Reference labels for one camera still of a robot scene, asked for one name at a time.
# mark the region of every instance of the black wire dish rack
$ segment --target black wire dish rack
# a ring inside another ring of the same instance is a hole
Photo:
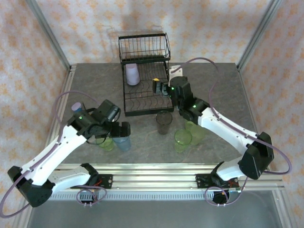
[[[125,116],[174,111],[169,97],[153,93],[152,80],[169,80],[170,45],[166,33],[119,37],[119,57],[123,71],[123,104]],[[125,65],[137,64],[140,82],[129,85]]]

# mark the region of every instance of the green cup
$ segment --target green cup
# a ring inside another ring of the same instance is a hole
[[[191,145],[199,144],[207,133],[207,129],[202,128],[201,126],[196,125],[192,121],[187,121],[185,123],[186,130],[190,131],[192,135]]]
[[[106,138],[104,141],[104,138],[96,139],[96,143],[103,148],[105,151],[111,151],[114,149],[114,142],[112,138]]]
[[[184,150],[190,145],[192,140],[192,135],[190,131],[181,129],[177,130],[174,135],[174,149],[178,153],[184,152]]]

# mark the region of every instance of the wall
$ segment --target wall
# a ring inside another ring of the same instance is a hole
[[[299,227],[304,221],[304,2],[285,0],[242,72],[259,131],[293,164],[283,177]],[[276,153],[275,170],[286,170]]]
[[[118,36],[168,33],[173,62],[238,62],[270,0],[38,0],[70,64],[118,62]]]
[[[0,199],[11,186],[7,170],[22,166],[45,145],[50,111],[66,70],[24,0],[0,1]],[[14,190],[4,213],[18,209]],[[14,218],[0,218],[11,227]]]

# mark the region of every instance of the gray countertop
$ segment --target gray countertop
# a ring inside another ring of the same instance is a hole
[[[253,131],[253,120],[236,65],[218,65],[224,70],[225,76],[220,79],[213,92],[215,108],[230,120]],[[214,66],[209,63],[190,63],[183,68],[183,74],[188,77],[194,95],[208,101],[209,89],[218,77]],[[120,64],[77,64],[71,90],[88,93],[100,102],[108,99],[122,110],[124,108]],[[96,107],[88,98],[70,94],[63,121],[67,121],[73,115],[70,107],[75,102],[84,102],[86,108]],[[160,135],[156,129],[155,114],[125,117],[122,112],[119,121],[128,121],[131,125],[130,151],[122,152],[115,147],[112,151],[105,152],[97,145],[85,143],[71,153],[63,163],[219,163],[240,156],[230,144],[212,132],[208,132],[197,146],[190,145],[185,152],[176,153],[174,133],[184,128],[185,121],[177,110],[172,115],[173,122],[169,133]]]

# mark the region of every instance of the white cup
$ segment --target white cup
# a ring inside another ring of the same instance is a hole
[[[125,73],[127,78],[127,83],[131,86],[137,85],[140,81],[139,73],[136,63],[126,64]]]

